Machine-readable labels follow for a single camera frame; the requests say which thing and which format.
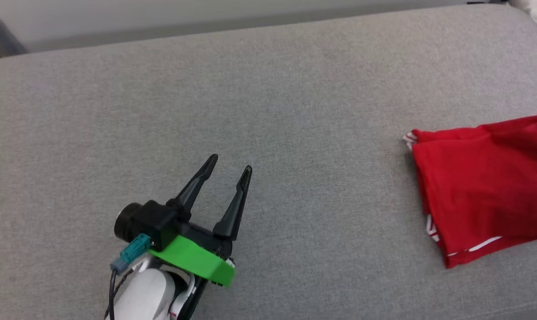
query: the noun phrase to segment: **black cable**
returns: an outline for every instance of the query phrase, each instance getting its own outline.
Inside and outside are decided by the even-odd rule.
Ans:
[[[108,314],[110,320],[114,320],[114,282],[116,281],[116,270],[112,270],[110,276],[110,289],[108,290]]]
[[[132,269],[128,270],[128,272],[125,273],[124,276],[122,277],[122,279],[118,282],[118,285],[116,285],[116,289],[114,289],[113,299],[116,296],[116,294],[118,293],[118,289],[120,289],[120,286],[126,281],[126,277],[128,277],[132,272],[134,272],[134,270],[132,270]],[[106,318],[106,316],[108,316],[108,307],[106,307],[106,311],[104,312],[104,318]]]

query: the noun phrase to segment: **gray wall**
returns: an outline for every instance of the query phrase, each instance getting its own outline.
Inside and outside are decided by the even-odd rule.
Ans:
[[[157,38],[465,0],[0,0],[0,19],[31,51]]]

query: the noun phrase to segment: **red fabric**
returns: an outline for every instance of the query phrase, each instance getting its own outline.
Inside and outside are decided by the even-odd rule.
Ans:
[[[537,239],[537,116],[413,134],[425,213],[447,268]]]

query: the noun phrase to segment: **red garment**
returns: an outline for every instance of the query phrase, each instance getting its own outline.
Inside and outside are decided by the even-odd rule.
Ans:
[[[413,134],[429,234],[447,268],[537,239],[537,116]]]

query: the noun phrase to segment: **white wall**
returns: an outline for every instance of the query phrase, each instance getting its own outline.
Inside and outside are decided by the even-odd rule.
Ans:
[[[377,12],[464,2],[464,0],[0,0],[0,19],[24,45],[34,47],[72,36],[96,35],[102,32],[250,20],[256,17],[342,8],[368,7],[370,12]],[[88,42],[88,37],[83,37],[82,41]]]

